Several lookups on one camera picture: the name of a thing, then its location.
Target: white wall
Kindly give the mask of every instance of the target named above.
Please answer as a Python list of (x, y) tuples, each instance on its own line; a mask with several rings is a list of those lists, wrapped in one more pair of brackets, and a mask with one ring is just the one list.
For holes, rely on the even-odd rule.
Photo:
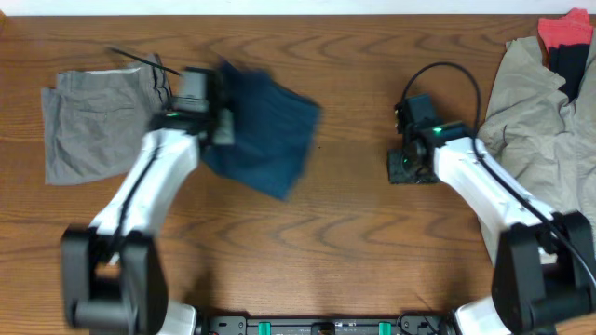
[(7, 15), (596, 14), (596, 0), (0, 0)]

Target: beige cloth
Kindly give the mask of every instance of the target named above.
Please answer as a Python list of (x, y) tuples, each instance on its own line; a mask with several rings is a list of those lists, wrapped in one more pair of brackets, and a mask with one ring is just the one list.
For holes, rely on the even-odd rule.
[(508, 43), (479, 136), (528, 191), (560, 212), (596, 222), (596, 33), (579, 96), (542, 65), (536, 37)]

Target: grey cloth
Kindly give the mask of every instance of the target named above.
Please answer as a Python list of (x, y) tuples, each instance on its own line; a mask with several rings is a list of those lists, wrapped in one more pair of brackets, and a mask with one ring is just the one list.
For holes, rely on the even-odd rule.
[(169, 95), (164, 71), (139, 62), (58, 74), (56, 89), (42, 89), (46, 183), (78, 184), (128, 171), (151, 115)]
[(528, 191), (561, 212), (596, 222), (596, 33), (573, 101), (542, 65), (535, 37), (508, 44), (479, 136)]

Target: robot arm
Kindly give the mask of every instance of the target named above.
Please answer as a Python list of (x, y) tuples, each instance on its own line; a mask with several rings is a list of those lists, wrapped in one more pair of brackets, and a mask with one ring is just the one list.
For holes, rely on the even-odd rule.
[[(413, 97), (400, 108), (398, 130), (404, 149), (393, 153), (401, 168), (393, 181), (433, 181), (451, 185), (474, 209), (486, 247), (495, 265), (493, 294), (460, 307), (454, 324), (461, 335), (507, 335), (554, 329), (563, 320), (588, 314), (596, 307), (593, 285), (570, 250), (549, 227), (522, 206), (480, 164), (470, 131), (461, 123), (443, 125), (428, 95)], [(488, 167), (547, 220), (596, 268), (588, 220), (578, 212), (566, 215), (536, 199), (486, 152), (476, 148)]]
[(99, 235), (137, 231), (157, 236), (174, 196), (199, 159), (197, 135), (163, 128), (147, 133), (132, 170), (90, 227)]

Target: grey pants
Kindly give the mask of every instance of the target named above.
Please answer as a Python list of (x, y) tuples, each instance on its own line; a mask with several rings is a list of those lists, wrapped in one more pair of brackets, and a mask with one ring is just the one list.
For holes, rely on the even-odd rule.
[(148, 121), (169, 96), (165, 73), (142, 63), (58, 74), (56, 89), (42, 89), (46, 183), (78, 184), (128, 171)]
[(555, 209), (596, 223), (596, 33), (579, 95), (542, 65), (535, 37), (508, 43), (480, 138), (528, 191)]

